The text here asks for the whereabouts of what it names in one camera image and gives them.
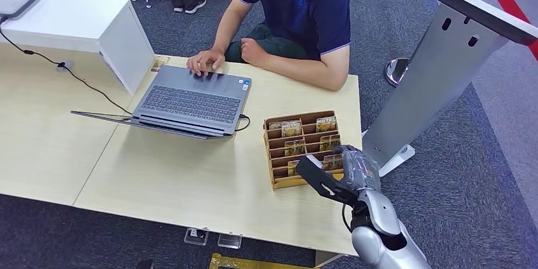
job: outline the dark green pants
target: dark green pants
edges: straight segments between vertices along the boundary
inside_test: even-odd
[[[264,24],[257,25],[246,38],[255,39],[256,42],[270,55],[282,56],[284,58],[307,59],[308,55],[303,47],[293,41],[283,37],[274,36]],[[225,58],[227,62],[245,63],[241,58],[241,41],[232,42],[226,50]]]

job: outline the laptop keyboard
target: laptop keyboard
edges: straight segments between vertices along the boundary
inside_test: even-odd
[[[232,123],[240,99],[214,96],[183,89],[153,86],[142,108],[171,112],[210,121]]]

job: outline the wooden desk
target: wooden desk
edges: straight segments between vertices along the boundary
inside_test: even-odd
[[[168,64],[184,67],[186,61]],[[361,147],[357,76],[334,93],[244,64],[228,63],[223,71],[253,79],[246,130],[202,141],[120,125],[74,205],[355,255],[341,204],[309,186],[271,189],[262,124],[267,117],[335,110],[343,143]],[[148,73],[131,109],[154,77]]]
[[[73,72],[119,105],[132,96],[99,55],[38,50],[56,61],[73,60]],[[119,114],[102,95],[39,56],[0,44],[0,194],[72,205],[116,125],[70,114]]]

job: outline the cardboard organizer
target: cardboard organizer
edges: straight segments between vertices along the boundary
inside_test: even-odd
[[[307,182],[299,175],[288,176],[287,163],[289,161],[300,160],[302,156],[310,154],[316,157],[320,162],[323,162],[325,156],[331,155],[330,150],[320,152],[320,139],[324,136],[340,135],[338,131],[338,118],[336,118],[336,129],[334,131],[324,131],[321,133],[316,133],[316,120],[324,117],[332,117],[334,115],[334,111],[311,112],[307,114],[276,117],[264,121],[263,138],[265,140],[265,150],[269,162],[269,175],[271,177],[273,190],[307,184]],[[268,129],[269,123],[293,120],[300,120],[303,123],[301,127],[301,135],[283,138],[282,130],[280,128]],[[302,138],[305,139],[306,154],[285,157],[284,142],[300,140]],[[340,180],[343,177],[342,169],[335,169],[328,172],[333,174],[333,177],[337,180]]]

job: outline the laptop cable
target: laptop cable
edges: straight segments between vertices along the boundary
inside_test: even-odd
[[[86,85],[89,89],[92,89],[92,90],[95,90],[97,91],[98,93],[100,93],[101,95],[103,95],[110,103],[114,104],[116,107],[118,107],[119,109],[123,110],[125,113],[129,114],[129,115],[132,115],[131,112],[127,111],[125,108],[121,107],[120,105],[116,104],[116,102],[112,101],[103,91],[100,91],[99,89],[97,88],[94,88],[92,86],[90,86],[88,83],[86,83],[86,81],[84,81],[83,79],[81,79],[80,77],[77,77],[69,68],[67,68],[65,66],[65,63],[64,62],[61,62],[61,63],[58,63],[58,62],[54,62],[53,60],[49,59],[48,57],[40,54],[39,52],[35,52],[35,51],[32,51],[32,50],[26,50],[26,49],[21,49],[21,47],[17,46],[14,42],[12,42],[10,39],[8,39],[8,37],[4,34],[4,32],[2,31],[2,24],[8,20],[8,17],[3,17],[2,19],[0,19],[0,34],[10,43],[12,44],[16,49],[18,49],[19,51],[21,51],[22,53],[24,53],[25,55],[39,55],[40,57],[44,58],[45,60],[49,61],[50,63],[56,65],[56,67],[58,68],[63,68],[67,71],[69,71],[69,73],[77,80],[81,81],[82,83],[84,83],[84,85]]]
[[[242,131],[243,129],[248,128],[249,125],[251,125],[251,118],[249,118],[247,115],[240,114],[239,119],[247,119],[247,121],[249,121],[249,122],[244,127],[240,128],[240,129],[236,129],[235,131]]]

